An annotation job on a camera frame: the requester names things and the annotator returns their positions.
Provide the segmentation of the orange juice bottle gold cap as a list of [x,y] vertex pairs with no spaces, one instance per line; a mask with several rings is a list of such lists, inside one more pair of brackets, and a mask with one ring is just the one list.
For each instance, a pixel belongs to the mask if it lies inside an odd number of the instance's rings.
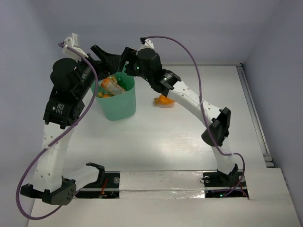
[[100,91],[96,94],[96,97],[107,98],[107,97],[112,97],[112,95],[109,92]]

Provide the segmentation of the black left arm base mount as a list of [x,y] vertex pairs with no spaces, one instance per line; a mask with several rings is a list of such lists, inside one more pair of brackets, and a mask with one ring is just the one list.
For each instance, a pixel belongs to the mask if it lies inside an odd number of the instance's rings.
[[120,172],[105,171],[102,165],[89,162],[86,166],[98,170],[95,181],[85,185],[75,194],[78,199],[119,199]]

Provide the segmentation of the orange label clear tea bottle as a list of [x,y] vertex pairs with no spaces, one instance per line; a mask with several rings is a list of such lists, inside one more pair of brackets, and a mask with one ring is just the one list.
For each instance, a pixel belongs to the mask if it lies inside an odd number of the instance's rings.
[[113,77],[108,77],[101,82],[101,87],[103,87],[107,92],[113,96],[121,95],[126,92],[126,90],[118,85],[118,83],[113,79]]

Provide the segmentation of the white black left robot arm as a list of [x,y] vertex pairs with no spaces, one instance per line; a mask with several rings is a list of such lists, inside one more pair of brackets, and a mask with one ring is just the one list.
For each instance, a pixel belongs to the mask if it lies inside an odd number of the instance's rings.
[[72,201],[79,189],[106,183],[104,167],[92,162],[70,177],[63,176],[62,170],[75,127],[89,110],[83,102],[84,96],[96,81],[120,70],[121,57],[107,53],[97,45],[91,47],[97,60],[81,49],[65,44],[62,48],[66,58],[53,64],[50,75],[53,88],[43,117],[43,148],[30,164],[35,169],[32,181],[18,183],[17,203],[20,203],[20,196],[25,196],[64,206]]

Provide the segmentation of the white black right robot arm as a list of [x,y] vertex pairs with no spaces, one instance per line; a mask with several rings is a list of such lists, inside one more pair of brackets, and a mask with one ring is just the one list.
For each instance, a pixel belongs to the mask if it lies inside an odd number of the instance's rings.
[[137,51],[126,47],[118,70],[129,76],[143,78],[154,91],[176,101],[198,118],[206,127],[201,138],[213,150],[219,182],[228,186],[234,183],[238,165],[232,158],[228,140],[231,120],[229,108],[220,109],[200,100],[177,74],[162,67],[160,56],[153,48]]

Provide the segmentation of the orange juice bottle barcode label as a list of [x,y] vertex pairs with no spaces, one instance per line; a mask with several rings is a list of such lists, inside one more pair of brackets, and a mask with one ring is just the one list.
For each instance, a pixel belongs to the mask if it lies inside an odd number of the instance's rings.
[[160,95],[154,99],[154,104],[159,106],[172,106],[175,101],[165,97],[164,95]]

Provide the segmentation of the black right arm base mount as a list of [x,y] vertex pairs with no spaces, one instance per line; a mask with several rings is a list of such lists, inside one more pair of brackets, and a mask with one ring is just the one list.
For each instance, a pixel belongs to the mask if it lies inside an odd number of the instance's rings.
[[230,183],[220,179],[216,171],[203,172],[200,183],[205,188],[205,198],[248,198],[249,193],[242,171],[238,171]]

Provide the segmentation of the green plastic bottle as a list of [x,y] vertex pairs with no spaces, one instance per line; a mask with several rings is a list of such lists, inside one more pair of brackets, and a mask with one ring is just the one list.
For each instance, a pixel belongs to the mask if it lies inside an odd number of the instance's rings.
[[122,87],[125,91],[128,91],[127,84],[122,77],[116,77],[116,80],[120,87]]

